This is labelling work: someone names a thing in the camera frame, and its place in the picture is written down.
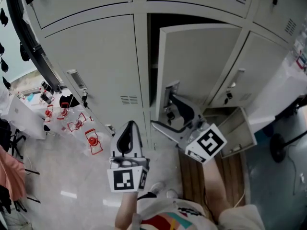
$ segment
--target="cable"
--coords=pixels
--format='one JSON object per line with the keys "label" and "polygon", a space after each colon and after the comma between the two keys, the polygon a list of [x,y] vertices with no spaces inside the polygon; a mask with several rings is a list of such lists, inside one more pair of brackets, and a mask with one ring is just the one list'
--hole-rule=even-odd
{"label": "cable", "polygon": [[203,202],[204,202],[206,208],[208,209],[208,211],[209,211],[209,213],[211,215],[212,220],[215,222],[215,224],[218,224],[218,221],[216,221],[212,211],[210,210],[209,206],[207,205],[207,202],[206,202],[206,188],[204,188],[204,190],[203,190],[202,198],[203,198]]}
{"label": "cable", "polygon": [[244,188],[244,192],[243,192],[243,195],[242,195],[242,197],[239,199],[239,201],[236,203],[236,205],[234,206],[234,208],[236,208],[239,204],[240,204],[240,202],[242,201],[242,199],[244,198],[244,196],[245,196],[245,188]]}
{"label": "cable", "polygon": [[72,100],[73,100],[73,96],[72,96],[72,98],[71,98],[71,102],[69,103],[69,106],[68,106],[68,107],[70,107],[70,106],[71,106]]}
{"label": "cable", "polygon": [[289,145],[288,146],[288,155],[287,155],[287,157],[288,157],[288,159],[292,162],[292,164],[293,164],[293,167],[294,167],[294,182],[293,182],[293,192],[292,192],[292,194],[293,194],[293,196],[295,196],[296,195],[296,188],[295,188],[295,185],[296,185],[296,174],[297,174],[297,169],[296,169],[296,165],[295,165],[295,162],[294,162],[294,160],[290,157],[290,147],[296,147],[298,144],[299,144],[299,142],[301,141],[301,138],[298,140],[298,142],[295,144],[295,145]]}
{"label": "cable", "polygon": [[32,170],[32,163],[31,163],[31,160],[29,159],[29,157],[27,156],[27,155],[25,155],[26,157],[27,157],[27,159],[29,160],[29,162],[30,162],[30,166],[31,166],[31,169],[30,170]]}
{"label": "cable", "polygon": [[295,147],[295,146],[289,146],[289,147],[288,147],[288,155],[287,155],[288,159],[292,162],[293,167],[294,167],[293,196],[295,196],[295,195],[296,195],[295,185],[296,185],[296,173],[297,173],[297,170],[296,170],[295,162],[294,162],[293,159],[290,157],[290,150],[289,150],[290,147]]}
{"label": "cable", "polygon": [[[24,141],[24,145],[23,145],[23,147],[24,148],[26,148],[26,144],[27,144],[27,140],[25,140]],[[32,163],[31,163],[31,160],[29,159],[29,157],[25,154],[24,156],[26,156],[27,157],[27,159],[29,160],[29,163],[30,163],[30,166],[31,166],[31,169],[30,170],[32,170]]]}

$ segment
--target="clothing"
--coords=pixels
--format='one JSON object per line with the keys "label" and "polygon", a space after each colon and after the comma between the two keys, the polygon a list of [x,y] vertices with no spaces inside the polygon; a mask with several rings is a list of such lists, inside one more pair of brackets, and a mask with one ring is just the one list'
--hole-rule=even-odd
{"label": "clothing", "polygon": [[12,201],[26,195],[24,165],[0,146],[0,185],[9,190]]}
{"label": "clothing", "polygon": [[182,199],[147,198],[138,202],[147,206],[134,214],[129,230],[264,230],[264,225],[253,205],[227,209],[219,217],[219,226],[205,216],[203,208]]}

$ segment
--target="white wall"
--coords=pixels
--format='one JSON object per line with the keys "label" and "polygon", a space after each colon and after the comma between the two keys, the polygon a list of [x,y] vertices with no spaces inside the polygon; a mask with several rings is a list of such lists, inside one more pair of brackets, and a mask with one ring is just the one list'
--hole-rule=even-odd
{"label": "white wall", "polygon": [[36,67],[31,60],[25,62],[21,58],[20,40],[12,24],[6,0],[1,1],[0,9],[1,8],[3,8],[5,15],[9,18],[9,22],[5,27],[0,23],[0,43],[5,48],[2,58],[8,64],[9,70],[7,72],[0,70],[0,74],[4,76],[8,82],[12,82],[36,70]]}

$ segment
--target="chair leg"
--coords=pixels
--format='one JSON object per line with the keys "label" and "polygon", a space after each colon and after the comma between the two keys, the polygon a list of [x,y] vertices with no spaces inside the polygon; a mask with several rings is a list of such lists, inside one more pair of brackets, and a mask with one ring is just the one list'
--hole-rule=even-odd
{"label": "chair leg", "polygon": [[14,206],[15,206],[16,211],[20,212],[20,209],[17,207],[16,201],[14,201]]}
{"label": "chair leg", "polygon": [[15,140],[15,143],[17,144],[21,139],[26,140],[26,137],[25,137],[25,136],[20,136],[20,137],[18,137],[18,138]]}
{"label": "chair leg", "polygon": [[28,170],[28,169],[24,169],[25,171],[28,171],[28,172],[31,172],[31,173],[34,173],[34,174],[40,174],[39,172],[37,171],[32,171],[32,170]]}
{"label": "chair leg", "polygon": [[16,201],[16,204],[19,205],[20,209],[22,209],[24,212],[27,212],[26,208],[23,206],[21,202]]}
{"label": "chair leg", "polygon": [[31,198],[31,197],[27,197],[27,199],[30,199],[30,200],[32,200],[32,201],[34,201],[34,202],[37,202],[37,203],[40,203],[39,200],[33,199],[33,198]]}
{"label": "chair leg", "polygon": [[18,156],[19,156],[21,159],[24,159],[24,157],[20,155],[19,150],[17,149],[17,146],[14,145],[14,144],[13,144],[13,146],[12,146],[12,156],[14,155],[13,149],[16,149],[16,152],[17,152]]}

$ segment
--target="office chair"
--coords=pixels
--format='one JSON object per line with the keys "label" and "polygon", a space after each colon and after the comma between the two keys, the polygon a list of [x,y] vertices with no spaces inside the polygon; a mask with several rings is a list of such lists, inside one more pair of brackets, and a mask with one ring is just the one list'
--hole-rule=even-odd
{"label": "office chair", "polygon": [[8,150],[10,148],[12,148],[12,156],[14,156],[14,151],[16,150],[18,156],[21,159],[24,159],[23,156],[20,155],[20,152],[17,148],[17,143],[21,140],[21,139],[26,139],[26,137],[24,135],[20,136],[17,138],[17,134],[19,133],[19,130],[16,129],[15,134],[11,135],[11,126],[9,124],[9,122],[7,122],[6,120],[2,120],[0,119],[0,130],[2,132],[0,132],[0,145],[2,145],[2,147],[4,148],[4,150],[6,152],[8,152]]}

